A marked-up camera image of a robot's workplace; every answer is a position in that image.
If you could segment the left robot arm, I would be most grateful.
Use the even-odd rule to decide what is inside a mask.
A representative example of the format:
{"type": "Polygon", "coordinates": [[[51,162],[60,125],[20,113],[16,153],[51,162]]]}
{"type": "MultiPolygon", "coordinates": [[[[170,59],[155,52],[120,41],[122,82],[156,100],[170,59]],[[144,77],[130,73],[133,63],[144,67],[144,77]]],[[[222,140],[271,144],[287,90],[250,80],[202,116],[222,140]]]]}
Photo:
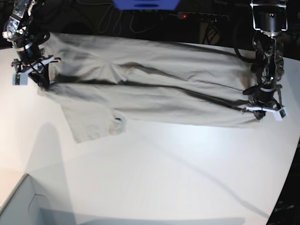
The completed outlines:
{"type": "Polygon", "coordinates": [[[282,121],[288,113],[282,104],[279,84],[284,75],[284,41],[282,33],[288,30],[285,0],[253,0],[250,3],[253,29],[252,39],[255,58],[243,57],[237,46],[235,53],[243,61],[250,63],[257,84],[243,91],[248,96],[248,105],[244,109],[252,112],[258,120],[266,113],[272,113],[275,120],[282,121]]]}

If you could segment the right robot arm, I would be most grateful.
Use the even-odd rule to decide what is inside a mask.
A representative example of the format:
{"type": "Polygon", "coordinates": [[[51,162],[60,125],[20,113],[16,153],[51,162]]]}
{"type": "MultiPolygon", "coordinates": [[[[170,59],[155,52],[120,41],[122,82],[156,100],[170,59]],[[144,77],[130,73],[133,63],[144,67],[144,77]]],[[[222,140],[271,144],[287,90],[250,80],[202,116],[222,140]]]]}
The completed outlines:
{"type": "Polygon", "coordinates": [[[13,85],[27,85],[28,79],[31,79],[40,88],[48,89],[49,64],[61,60],[41,48],[50,38],[48,31],[39,29],[34,23],[37,11],[43,5],[43,0],[15,0],[12,13],[4,25],[2,36],[12,44],[18,55],[11,63],[15,70],[13,85]]]}

